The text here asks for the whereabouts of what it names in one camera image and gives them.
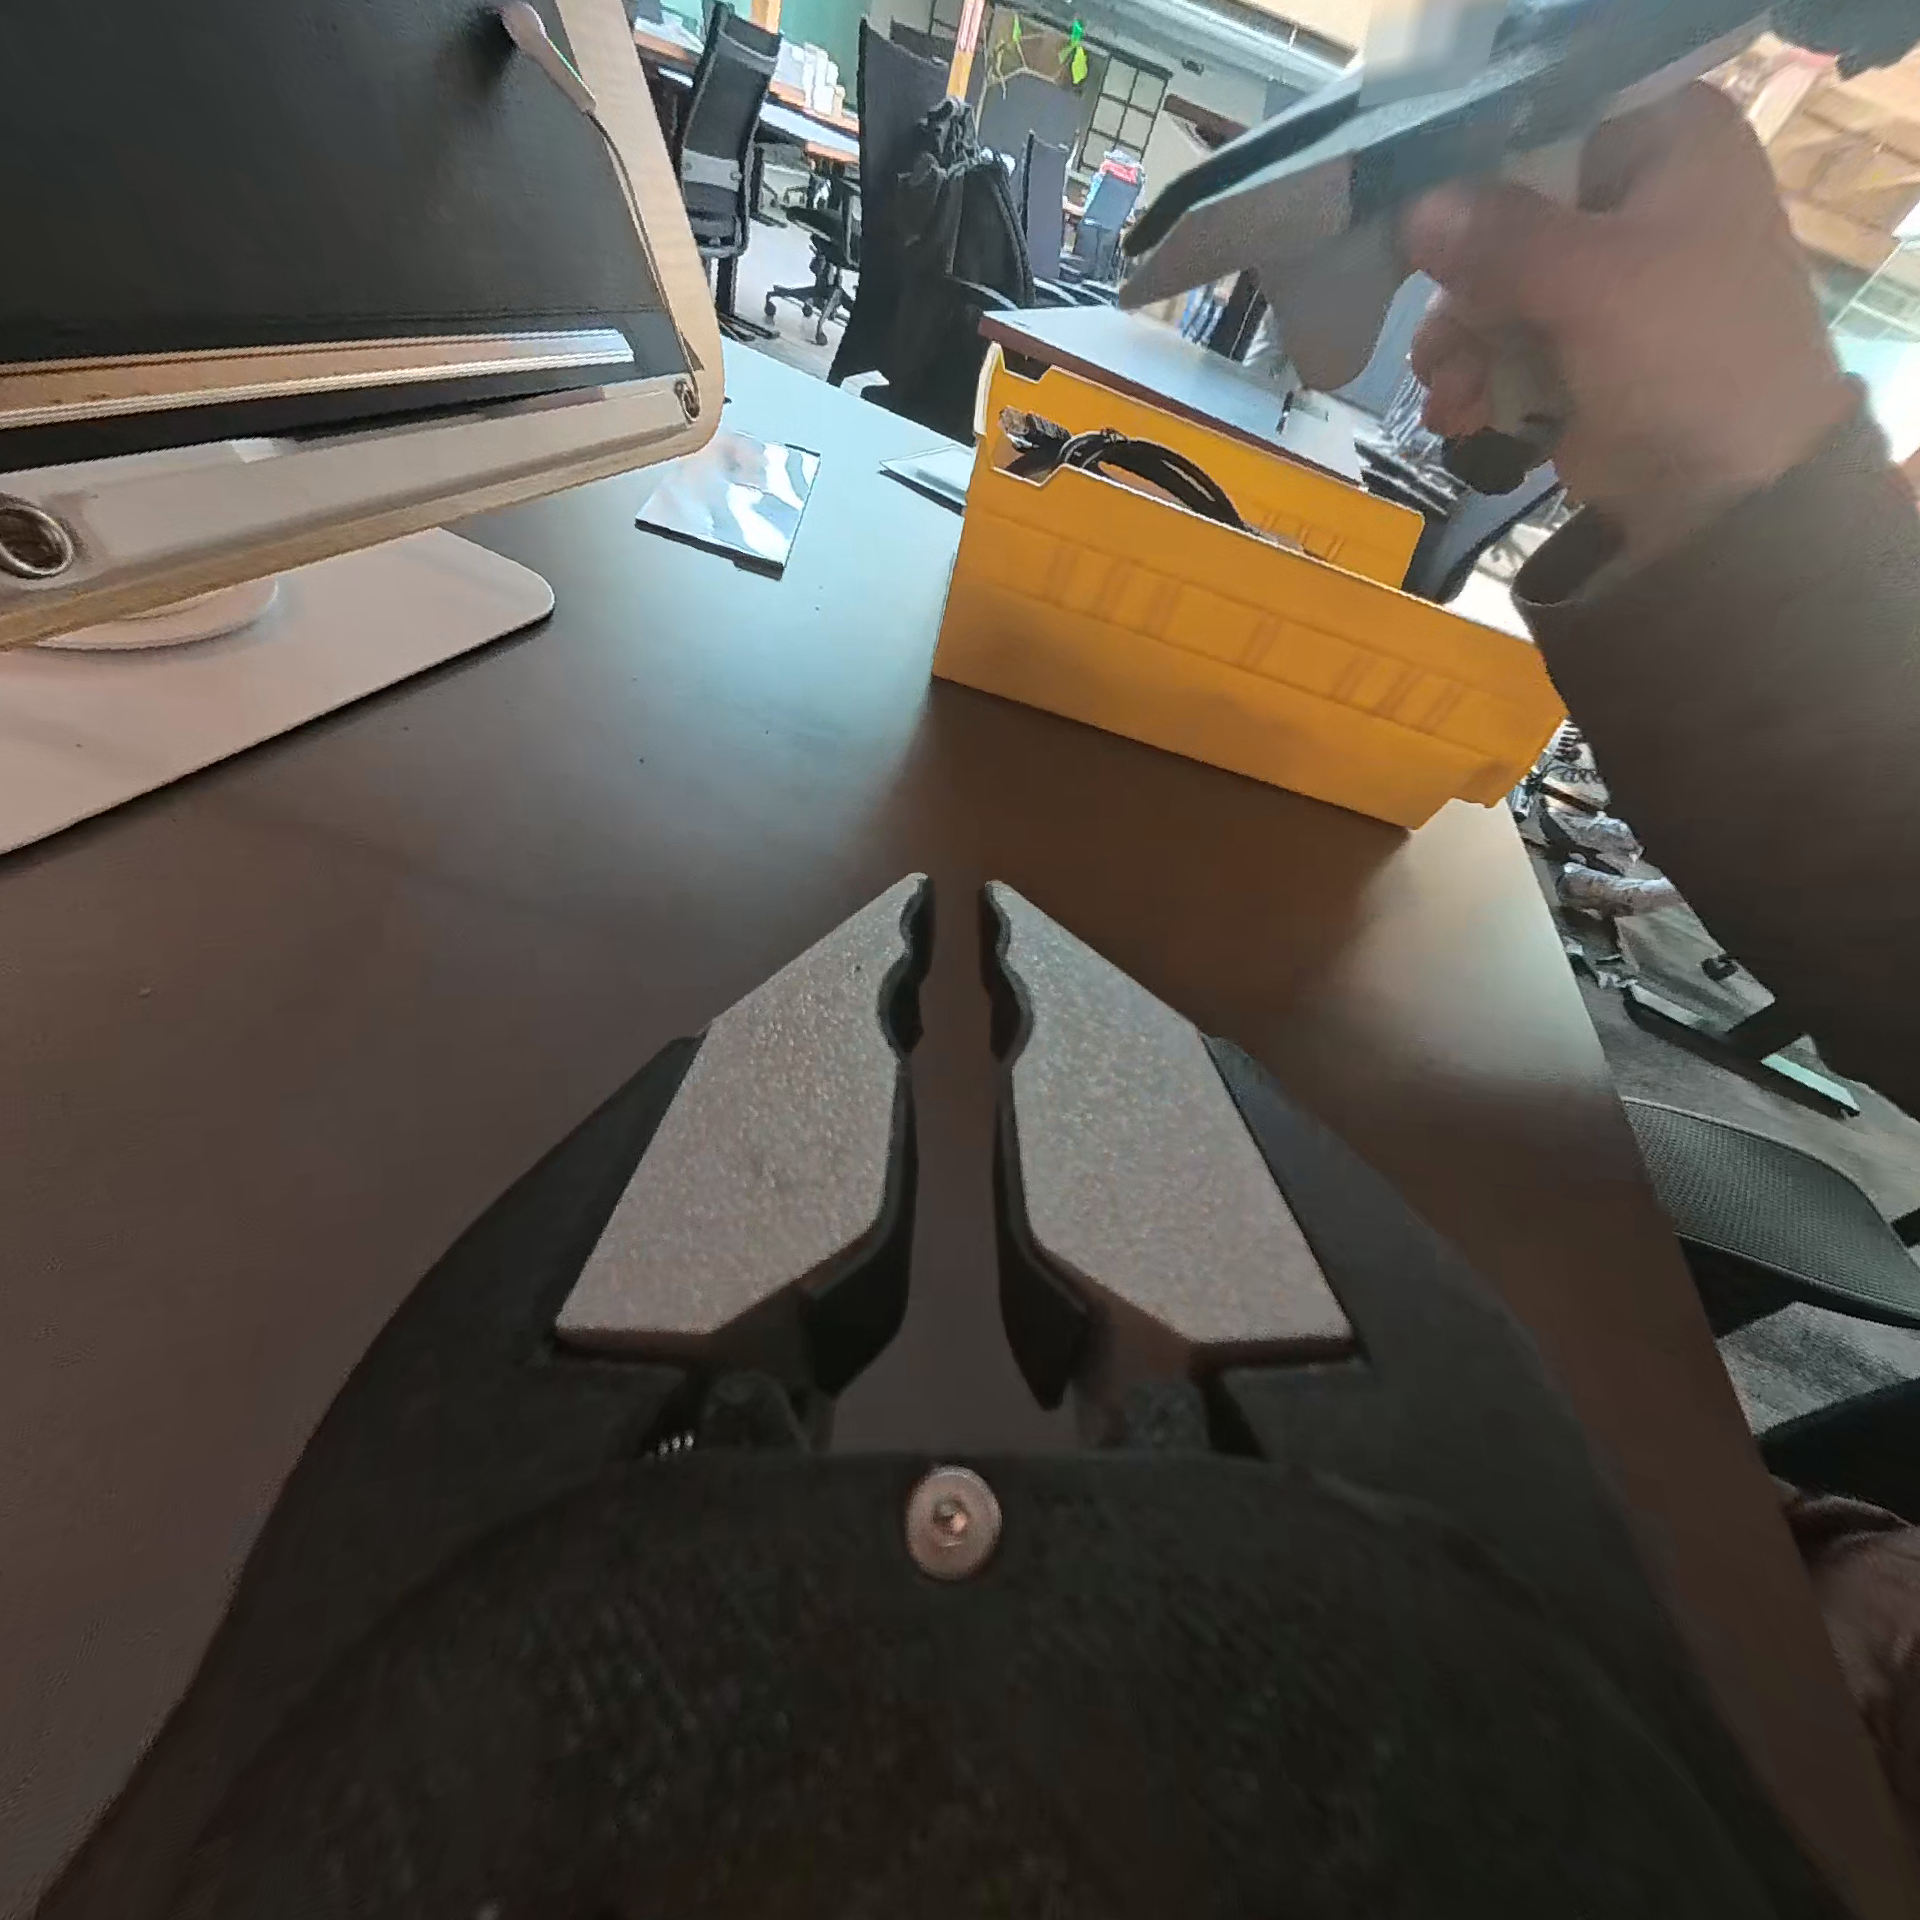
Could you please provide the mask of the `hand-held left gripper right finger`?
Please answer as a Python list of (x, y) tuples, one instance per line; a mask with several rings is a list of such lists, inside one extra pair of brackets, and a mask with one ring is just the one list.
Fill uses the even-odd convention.
[(998, 1315), (1044, 1411), (1355, 1356), (1208, 1036), (1004, 881), (978, 891)]

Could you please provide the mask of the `yellow plastic bin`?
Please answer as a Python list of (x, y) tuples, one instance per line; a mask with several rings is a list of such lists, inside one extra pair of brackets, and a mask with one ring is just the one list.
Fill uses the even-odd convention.
[(1404, 590), (1420, 515), (989, 347), (931, 675), (1420, 829), (1563, 723), (1541, 655)]

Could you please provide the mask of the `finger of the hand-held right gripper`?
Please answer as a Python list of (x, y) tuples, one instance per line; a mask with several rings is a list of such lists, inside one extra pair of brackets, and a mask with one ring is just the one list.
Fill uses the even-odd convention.
[(1373, 97), (1350, 73), (1213, 146), (1135, 216), (1127, 251), (1313, 251), (1379, 219), (1437, 165), (1499, 146), (1515, 62)]
[(1408, 261), (1383, 216), (1350, 227), (1340, 199), (1208, 199), (1127, 267), (1116, 304), (1141, 312), (1238, 274), (1274, 312), (1298, 385), (1339, 393), (1371, 364)]

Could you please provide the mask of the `person's right forearm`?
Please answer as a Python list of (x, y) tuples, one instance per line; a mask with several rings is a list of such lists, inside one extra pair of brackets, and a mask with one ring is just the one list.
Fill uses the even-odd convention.
[(1915, 500), (1849, 403), (1660, 556), (1581, 511), (1515, 601), (1653, 867), (1831, 1069), (1915, 1116)]

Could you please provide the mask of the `black mesh office chair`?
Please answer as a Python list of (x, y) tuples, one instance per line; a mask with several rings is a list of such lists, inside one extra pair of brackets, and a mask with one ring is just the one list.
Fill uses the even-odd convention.
[(1623, 1104), (1715, 1336), (1790, 1308), (1915, 1328), (1915, 1214), (1811, 1152), (1657, 1101)]

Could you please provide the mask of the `person's right hand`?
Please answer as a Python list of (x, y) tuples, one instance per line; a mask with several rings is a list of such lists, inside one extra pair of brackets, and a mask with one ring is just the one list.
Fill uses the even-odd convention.
[(1534, 351), (1563, 397), (1553, 468), (1625, 548), (1766, 489), (1856, 410), (1766, 154), (1706, 81), (1600, 125), (1578, 202), (1451, 181), (1401, 243), (1437, 289), (1411, 351), (1423, 424), (1490, 427), (1496, 367)]

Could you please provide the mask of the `black computer monitor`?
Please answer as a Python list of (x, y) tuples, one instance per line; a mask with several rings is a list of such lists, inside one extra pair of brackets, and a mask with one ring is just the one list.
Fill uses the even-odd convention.
[(2, 647), (700, 452), (726, 354), (626, 3), (2, 3)]

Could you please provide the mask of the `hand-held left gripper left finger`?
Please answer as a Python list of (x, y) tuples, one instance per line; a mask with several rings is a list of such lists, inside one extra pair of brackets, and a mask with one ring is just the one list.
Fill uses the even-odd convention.
[(564, 1352), (837, 1401), (891, 1347), (931, 935), (931, 874), (903, 874), (700, 1030), (557, 1311)]

